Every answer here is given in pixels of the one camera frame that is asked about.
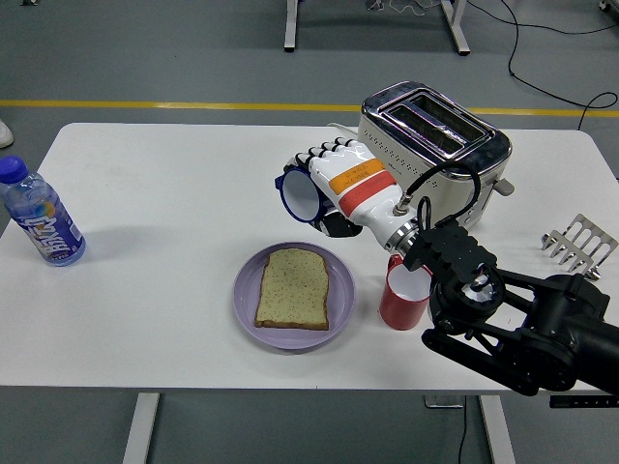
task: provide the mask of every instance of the bottle cap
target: bottle cap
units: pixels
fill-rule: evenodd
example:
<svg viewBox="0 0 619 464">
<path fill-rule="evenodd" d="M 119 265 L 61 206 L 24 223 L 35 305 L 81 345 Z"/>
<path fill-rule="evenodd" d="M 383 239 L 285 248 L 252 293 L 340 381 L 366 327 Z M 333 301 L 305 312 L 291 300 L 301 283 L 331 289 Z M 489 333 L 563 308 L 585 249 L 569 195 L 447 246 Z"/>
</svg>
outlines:
<svg viewBox="0 0 619 464">
<path fill-rule="evenodd" d="M 14 184 L 28 175 L 28 168 L 20 157 L 4 157 L 0 159 L 0 182 Z"/>
</svg>

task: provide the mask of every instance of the toaster lever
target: toaster lever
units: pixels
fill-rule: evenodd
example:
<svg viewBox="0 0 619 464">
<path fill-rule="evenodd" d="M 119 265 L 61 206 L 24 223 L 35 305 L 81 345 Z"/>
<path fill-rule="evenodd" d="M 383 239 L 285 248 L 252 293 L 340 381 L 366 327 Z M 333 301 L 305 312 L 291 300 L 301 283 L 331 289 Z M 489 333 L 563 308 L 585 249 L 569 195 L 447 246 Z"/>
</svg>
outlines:
<svg viewBox="0 0 619 464">
<path fill-rule="evenodd" d="M 515 187 L 507 179 L 499 179 L 492 186 L 501 196 L 510 196 L 514 193 Z"/>
</svg>

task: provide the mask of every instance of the table leg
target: table leg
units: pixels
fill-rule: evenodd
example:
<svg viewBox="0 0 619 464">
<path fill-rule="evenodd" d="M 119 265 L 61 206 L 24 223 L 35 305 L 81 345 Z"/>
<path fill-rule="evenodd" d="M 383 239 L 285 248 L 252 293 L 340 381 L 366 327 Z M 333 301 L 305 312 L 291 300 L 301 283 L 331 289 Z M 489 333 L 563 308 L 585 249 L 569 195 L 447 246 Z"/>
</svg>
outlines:
<svg viewBox="0 0 619 464">
<path fill-rule="evenodd" d="M 516 464 L 510 433 L 505 422 L 501 397 L 498 395 L 481 395 L 480 405 L 486 425 L 487 443 L 492 462 Z"/>
<path fill-rule="evenodd" d="M 299 0 L 287 0 L 286 36 L 283 40 L 284 51 L 294 51 L 297 41 L 297 9 Z"/>
<path fill-rule="evenodd" d="M 471 52 L 464 38 L 464 34 L 462 33 L 462 28 L 460 27 L 460 21 L 462 20 L 465 6 L 466 0 L 455 0 L 453 6 L 451 0 L 441 0 L 443 13 L 445 17 L 447 17 L 447 23 L 449 24 L 452 36 L 456 42 L 457 52 L 460 55 L 468 55 Z"/>
<path fill-rule="evenodd" d="M 159 396 L 159 393 L 140 393 L 137 396 L 123 464 L 146 463 Z"/>
</svg>

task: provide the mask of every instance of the toast rack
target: toast rack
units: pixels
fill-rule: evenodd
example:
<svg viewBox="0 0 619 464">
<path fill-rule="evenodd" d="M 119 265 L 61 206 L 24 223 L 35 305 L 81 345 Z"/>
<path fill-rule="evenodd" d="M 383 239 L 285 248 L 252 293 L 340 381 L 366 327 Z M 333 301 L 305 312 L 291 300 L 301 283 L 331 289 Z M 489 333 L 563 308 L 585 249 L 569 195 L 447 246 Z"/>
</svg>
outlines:
<svg viewBox="0 0 619 464">
<path fill-rule="evenodd" d="M 568 273 L 580 272 L 592 281 L 601 277 L 599 268 L 617 245 L 615 239 L 583 215 L 577 215 L 562 234 L 553 230 L 542 236 L 543 250 L 554 246 L 551 258 L 563 253 L 559 265 L 569 264 Z"/>
</svg>

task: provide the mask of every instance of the red cup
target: red cup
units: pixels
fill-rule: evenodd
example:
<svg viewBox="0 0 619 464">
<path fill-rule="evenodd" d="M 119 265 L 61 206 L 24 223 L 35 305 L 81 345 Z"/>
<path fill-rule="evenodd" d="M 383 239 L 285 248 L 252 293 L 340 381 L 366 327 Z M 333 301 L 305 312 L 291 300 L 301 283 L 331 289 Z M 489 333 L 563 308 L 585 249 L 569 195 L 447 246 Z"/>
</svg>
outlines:
<svg viewBox="0 0 619 464">
<path fill-rule="evenodd" d="M 383 321 L 398 331 L 408 331 L 419 324 L 427 308 L 430 283 L 428 269 L 422 267 L 411 273 L 402 264 L 401 256 L 393 254 L 378 308 Z"/>
</svg>

